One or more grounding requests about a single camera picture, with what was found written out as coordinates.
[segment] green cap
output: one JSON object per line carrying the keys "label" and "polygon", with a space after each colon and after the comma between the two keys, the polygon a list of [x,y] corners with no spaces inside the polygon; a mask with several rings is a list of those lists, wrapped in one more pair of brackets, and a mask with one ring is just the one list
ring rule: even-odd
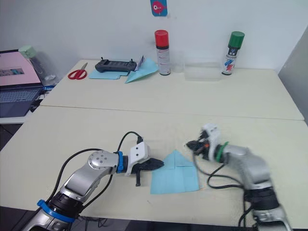
{"label": "green cap", "polygon": [[35,49],[30,46],[30,45],[26,45],[26,46],[23,46],[21,47],[19,50],[18,50],[26,59],[30,59],[30,58],[33,58],[37,52],[35,51]]}
{"label": "green cap", "polygon": [[240,49],[244,40],[244,36],[245,34],[243,32],[233,31],[231,33],[228,46]]}

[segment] blue paper sheet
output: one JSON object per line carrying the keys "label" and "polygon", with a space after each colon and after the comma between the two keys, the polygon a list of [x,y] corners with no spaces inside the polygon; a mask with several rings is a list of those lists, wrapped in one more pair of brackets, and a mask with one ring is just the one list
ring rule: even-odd
{"label": "blue paper sheet", "polygon": [[130,83],[136,79],[142,78],[146,75],[154,73],[158,70],[157,64],[151,60],[146,59],[137,71],[131,71],[125,83]]}
{"label": "blue paper sheet", "polygon": [[97,70],[93,70],[89,78],[99,78],[99,79],[119,79],[120,76],[127,76],[127,72],[122,71],[104,71],[98,72]]}
{"label": "blue paper sheet", "polygon": [[199,190],[197,169],[177,150],[164,159],[164,166],[152,172],[151,194]]}

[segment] laptop screen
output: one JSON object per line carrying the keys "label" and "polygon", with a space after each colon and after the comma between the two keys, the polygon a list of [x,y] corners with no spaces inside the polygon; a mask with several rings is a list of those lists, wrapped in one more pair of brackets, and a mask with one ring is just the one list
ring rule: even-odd
{"label": "laptop screen", "polygon": [[0,86],[40,83],[31,63],[18,50],[0,51]]}

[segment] blue ring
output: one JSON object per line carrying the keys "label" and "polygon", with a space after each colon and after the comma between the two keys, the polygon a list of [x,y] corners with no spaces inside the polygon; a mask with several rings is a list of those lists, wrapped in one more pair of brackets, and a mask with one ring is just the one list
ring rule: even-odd
{"label": "blue ring", "polygon": [[54,217],[54,218],[57,218],[61,221],[64,221],[64,222],[68,222],[68,223],[73,223],[75,218],[69,218],[69,217],[66,217],[66,216],[63,216],[55,211],[52,211],[45,203],[44,200],[39,200],[39,202],[37,203],[37,205],[39,207],[41,207],[45,213],[49,214],[50,216]]}
{"label": "blue ring", "polygon": [[122,152],[118,152],[119,154],[119,166],[117,167],[117,170],[116,172],[117,173],[121,173],[124,169],[124,166],[123,166],[123,153]]}

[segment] remote controller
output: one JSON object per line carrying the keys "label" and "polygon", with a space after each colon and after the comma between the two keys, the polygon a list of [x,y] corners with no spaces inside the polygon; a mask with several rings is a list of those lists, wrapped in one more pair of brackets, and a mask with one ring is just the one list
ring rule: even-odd
{"label": "remote controller", "polygon": [[129,62],[121,61],[110,61],[108,59],[103,59],[95,65],[95,69],[98,72],[104,71],[134,71],[137,63],[131,59]]}

